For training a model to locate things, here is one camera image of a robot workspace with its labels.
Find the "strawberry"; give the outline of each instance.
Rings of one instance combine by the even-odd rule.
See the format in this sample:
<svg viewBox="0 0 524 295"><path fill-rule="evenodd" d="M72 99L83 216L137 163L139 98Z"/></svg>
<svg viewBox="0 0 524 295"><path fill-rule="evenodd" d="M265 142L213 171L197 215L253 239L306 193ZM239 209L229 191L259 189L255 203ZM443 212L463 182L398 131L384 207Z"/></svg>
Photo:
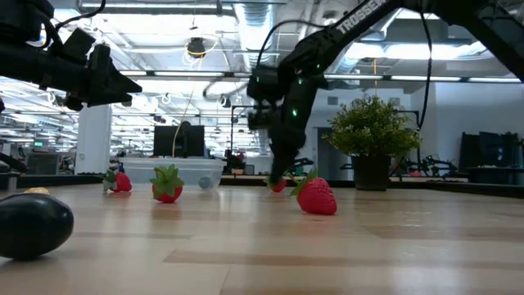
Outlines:
<svg viewBox="0 0 524 295"><path fill-rule="evenodd" d="M107 189L110 189L115 193L130 192L131 189L133 189L133 185L131 185L131 180L127 175L125 175L122 172L118 172L115 174L115 172L108 170L103 183L104 192L106 192Z"/></svg>
<svg viewBox="0 0 524 295"><path fill-rule="evenodd" d="M334 215L337 213L337 201L326 180L318 177L314 169L300 181L291 195L296 196L300 208L311 214Z"/></svg>
<svg viewBox="0 0 524 295"><path fill-rule="evenodd" d="M268 185L268 188L271 189L274 193L280 193L282 190L286 188L287 184L287 181L284 178L280 180L279 184L271 184L269 182L269 177L266 180L264 180L264 182Z"/></svg>
<svg viewBox="0 0 524 295"><path fill-rule="evenodd" d="M178 177L178 169L171 165L169 168L155 168L156 178L149 181L153 184L153 197L158 202L173 203L182 194L183 181Z"/></svg>

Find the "plastic container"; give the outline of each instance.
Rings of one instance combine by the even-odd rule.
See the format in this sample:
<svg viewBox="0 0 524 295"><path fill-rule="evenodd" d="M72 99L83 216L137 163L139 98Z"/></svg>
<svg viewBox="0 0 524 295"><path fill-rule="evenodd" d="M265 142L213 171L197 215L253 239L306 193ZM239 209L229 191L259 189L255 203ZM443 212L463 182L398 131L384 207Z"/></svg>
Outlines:
<svg viewBox="0 0 524 295"><path fill-rule="evenodd" d="M201 189L217 189L222 178L225 161L202 158L133 158L119 159L124 164L125 174L132 184L149 184L149 179L155 178L156 167L169 167L174 164L178 168L178 177L187 186Z"/></svg>

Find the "computer monitor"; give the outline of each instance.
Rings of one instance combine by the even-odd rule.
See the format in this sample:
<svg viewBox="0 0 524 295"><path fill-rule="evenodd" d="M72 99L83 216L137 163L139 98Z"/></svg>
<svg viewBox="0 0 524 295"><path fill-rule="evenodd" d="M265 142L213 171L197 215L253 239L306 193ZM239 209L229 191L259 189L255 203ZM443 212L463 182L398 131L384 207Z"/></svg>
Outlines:
<svg viewBox="0 0 524 295"><path fill-rule="evenodd" d="M178 126L155 126L153 156L171 157L174 135ZM175 157L203 157L205 153L204 126L188 126L180 130L175 141Z"/></svg>

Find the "eggplant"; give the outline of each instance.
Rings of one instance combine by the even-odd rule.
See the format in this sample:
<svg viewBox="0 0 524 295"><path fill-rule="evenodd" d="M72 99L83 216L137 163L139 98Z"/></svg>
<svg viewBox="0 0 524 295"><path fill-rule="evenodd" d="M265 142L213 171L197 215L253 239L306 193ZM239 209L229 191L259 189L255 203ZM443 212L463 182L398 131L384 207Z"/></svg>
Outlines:
<svg viewBox="0 0 524 295"><path fill-rule="evenodd" d="M0 200L0 256L33 260L60 247L74 225L71 209L47 194L6 197Z"/></svg>

